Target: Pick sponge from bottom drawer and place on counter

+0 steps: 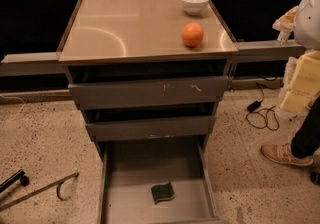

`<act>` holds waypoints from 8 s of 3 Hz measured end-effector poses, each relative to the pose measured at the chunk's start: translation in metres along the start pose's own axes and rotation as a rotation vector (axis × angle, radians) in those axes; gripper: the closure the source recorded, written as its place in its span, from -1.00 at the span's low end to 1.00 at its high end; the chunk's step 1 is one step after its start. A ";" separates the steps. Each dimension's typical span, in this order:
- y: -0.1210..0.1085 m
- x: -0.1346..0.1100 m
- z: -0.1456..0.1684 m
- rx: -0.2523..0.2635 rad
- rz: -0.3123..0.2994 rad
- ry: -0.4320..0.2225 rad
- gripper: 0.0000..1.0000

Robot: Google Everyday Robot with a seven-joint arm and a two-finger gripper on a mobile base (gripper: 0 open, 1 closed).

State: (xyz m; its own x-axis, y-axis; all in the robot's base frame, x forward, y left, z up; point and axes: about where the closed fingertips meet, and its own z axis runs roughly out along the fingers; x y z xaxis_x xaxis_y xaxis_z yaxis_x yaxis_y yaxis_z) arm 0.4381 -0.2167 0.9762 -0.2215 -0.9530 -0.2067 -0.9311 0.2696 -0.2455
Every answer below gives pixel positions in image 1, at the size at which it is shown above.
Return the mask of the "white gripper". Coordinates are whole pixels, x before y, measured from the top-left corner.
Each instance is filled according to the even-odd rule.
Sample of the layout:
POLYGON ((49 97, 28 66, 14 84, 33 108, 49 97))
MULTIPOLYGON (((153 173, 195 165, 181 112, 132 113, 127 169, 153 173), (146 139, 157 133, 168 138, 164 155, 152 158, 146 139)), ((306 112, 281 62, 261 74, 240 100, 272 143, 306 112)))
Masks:
MULTIPOLYGON (((295 6, 278 18, 274 30, 292 32, 295 29, 295 6)), ((299 58, 290 57, 285 67, 279 108, 292 114, 304 112, 320 92, 320 51, 307 50, 299 58)))

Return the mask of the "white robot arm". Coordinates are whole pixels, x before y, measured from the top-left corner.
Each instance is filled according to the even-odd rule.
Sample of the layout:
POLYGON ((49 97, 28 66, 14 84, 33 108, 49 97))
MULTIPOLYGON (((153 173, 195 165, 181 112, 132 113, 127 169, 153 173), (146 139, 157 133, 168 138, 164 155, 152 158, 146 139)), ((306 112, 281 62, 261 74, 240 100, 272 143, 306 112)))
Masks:
POLYGON ((280 32, 278 39, 282 41, 283 33, 293 33, 295 42, 306 49, 295 67, 289 65, 286 69, 280 103, 281 110, 300 114, 320 91, 320 0, 301 0, 272 28, 280 32))

